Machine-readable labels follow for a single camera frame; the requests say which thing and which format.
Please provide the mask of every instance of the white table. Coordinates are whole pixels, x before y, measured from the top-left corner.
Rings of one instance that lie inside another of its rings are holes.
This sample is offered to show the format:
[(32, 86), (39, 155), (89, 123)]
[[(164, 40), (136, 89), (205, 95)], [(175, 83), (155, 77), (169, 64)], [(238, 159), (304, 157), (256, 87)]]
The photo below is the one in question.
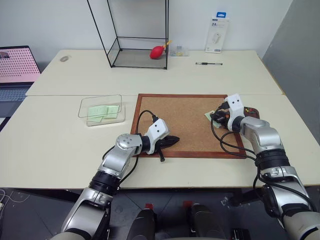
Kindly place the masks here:
[[(69, 60), (61, 62), (63, 56)], [(281, 95), (282, 91), (253, 50), (220, 54), (190, 51), (188, 57), (169, 57), (168, 70), (110, 68), (102, 50), (61, 50), (27, 95), (139, 93)]]
[[(130, 132), (137, 96), (123, 97), (124, 122), (93, 127), (78, 118), (84, 97), (28, 96), (23, 101), (0, 132), (0, 187), (74, 189), (89, 184), (104, 152), (118, 135)], [(278, 130), (302, 182), (320, 184), (320, 147), (287, 97), (242, 95), (241, 99)], [(140, 158), (122, 187), (249, 187), (256, 173), (250, 159), (166, 158), (161, 163), (158, 158)]]

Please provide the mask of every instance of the black metal frame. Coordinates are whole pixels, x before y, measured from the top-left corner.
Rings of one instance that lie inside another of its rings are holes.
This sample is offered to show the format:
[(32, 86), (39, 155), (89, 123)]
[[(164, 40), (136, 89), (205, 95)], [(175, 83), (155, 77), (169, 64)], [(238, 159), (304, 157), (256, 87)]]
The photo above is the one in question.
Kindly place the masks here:
[[(117, 61), (117, 58), (119, 56), (119, 53), (122, 51), (122, 50), (150, 50), (151, 49), (141, 49), (141, 48), (121, 48), (120, 46), (120, 43), (119, 43), (119, 39), (158, 39), (158, 40), (165, 40), (165, 42), (167, 43), (169, 41), (169, 0), (164, 0), (165, 4), (165, 38), (161, 38), (161, 37), (133, 37), (133, 36), (118, 36), (117, 34), (117, 30), (116, 30), (116, 26), (115, 26), (115, 22), (114, 22), (114, 17), (113, 17), (113, 14), (112, 14), (112, 11), (111, 11), (111, 8), (110, 8), (110, 3), (109, 1), (110, 0), (106, 0), (107, 2), (107, 5), (108, 5), (108, 8), (109, 8), (109, 13), (110, 13), (110, 16), (111, 16), (111, 20), (112, 20), (112, 25), (113, 25), (113, 29), (114, 29), (114, 32), (115, 32), (115, 40), (111, 46), (111, 48), (109, 49), (109, 51), (107, 52), (106, 50), (106, 47), (104, 45), (104, 42), (103, 42), (103, 39), (102, 39), (102, 36), (100, 34), (100, 31), (99, 31), (99, 28), (98, 28), (98, 25), (97, 25), (97, 22), (96, 22), (96, 19), (95, 19), (95, 16), (94, 16), (94, 13), (92, 11), (92, 8), (90, 6), (90, 3), (89, 3), (89, 0), (86, 0), (87, 3), (88, 3), (88, 6), (89, 6), (89, 9), (90, 9), (90, 13), (92, 15), (92, 18), (93, 18), (93, 21), (94, 21), (94, 25), (95, 25), (95, 28), (98, 32), (98, 35), (99, 35), (99, 38), (100, 38), (100, 41), (102, 43), (102, 46), (103, 46), (103, 49), (104, 49), (104, 52), (105, 52), (105, 55), (106, 55), (106, 58), (109, 62), (109, 65), (111, 68), (139, 68), (139, 69), (168, 69), (168, 55), (169, 55), (169, 48), (166, 47), (165, 48), (165, 66), (164, 67), (151, 67), (151, 66), (117, 66), (115, 65), (115, 62)], [(110, 51), (113, 49), (115, 43), (117, 42), (118, 46), (119, 46), (119, 51), (114, 59), (114, 61), (111, 63), (111, 60), (109, 59), (108, 55), (110, 53)]]

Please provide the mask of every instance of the cork board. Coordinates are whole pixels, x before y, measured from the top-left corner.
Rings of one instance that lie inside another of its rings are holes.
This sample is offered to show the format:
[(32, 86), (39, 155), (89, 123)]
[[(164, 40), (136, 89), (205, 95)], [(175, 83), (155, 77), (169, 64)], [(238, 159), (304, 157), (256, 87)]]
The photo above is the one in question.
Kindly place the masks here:
[[(217, 109), (227, 95), (180, 95), (180, 94), (139, 94), (131, 134), (135, 133), (139, 114), (143, 110), (150, 110), (163, 119), (170, 131), (169, 135), (177, 136), (180, 141), (175, 145), (162, 150), (164, 157), (169, 158), (232, 158), (242, 159), (224, 152), (220, 142), (211, 131), (211, 123), (205, 113)], [(144, 113), (139, 122), (138, 133), (146, 133), (152, 125), (152, 117)], [(228, 130), (215, 128), (218, 136)], [(225, 142), (243, 147), (238, 133), (227, 135)], [(244, 150), (225, 146), (233, 153), (245, 155)], [(141, 154), (141, 157), (152, 155)]]

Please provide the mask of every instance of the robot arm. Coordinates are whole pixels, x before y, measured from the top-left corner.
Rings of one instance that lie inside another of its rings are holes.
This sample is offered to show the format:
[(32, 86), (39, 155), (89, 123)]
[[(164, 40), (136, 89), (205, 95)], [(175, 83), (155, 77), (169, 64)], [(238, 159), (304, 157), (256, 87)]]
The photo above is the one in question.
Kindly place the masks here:
[(119, 190), (130, 159), (142, 152), (153, 154), (156, 143), (169, 134), (164, 120), (155, 119), (144, 136), (122, 134), (105, 154), (89, 187), (86, 187), (52, 240), (107, 239), (113, 195)]
[(228, 96), (213, 119), (230, 131), (239, 131), (252, 145), (266, 212), (278, 218), (293, 240), (320, 239), (320, 214), (309, 199), (298, 174), (290, 166), (278, 132), (267, 121), (244, 116), (238, 94)]

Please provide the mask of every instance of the green sticky note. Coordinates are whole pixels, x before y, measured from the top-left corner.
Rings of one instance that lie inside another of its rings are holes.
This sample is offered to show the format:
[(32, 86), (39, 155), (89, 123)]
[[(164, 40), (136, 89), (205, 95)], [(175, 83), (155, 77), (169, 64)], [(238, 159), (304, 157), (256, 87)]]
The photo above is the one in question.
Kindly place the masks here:
[(107, 105), (92, 106), (88, 109), (88, 121), (101, 122), (102, 118), (108, 114)]
[(119, 105), (109, 105), (107, 115), (103, 116), (105, 119), (116, 119), (119, 111)]
[[(207, 112), (205, 113), (204, 115), (206, 116), (206, 118), (211, 122), (211, 116), (210, 114), (214, 114), (215, 111), (212, 110), (210, 112)], [(216, 127), (217, 129), (221, 127), (221, 124), (220, 123), (217, 123), (216, 121), (213, 121), (213, 126)]]

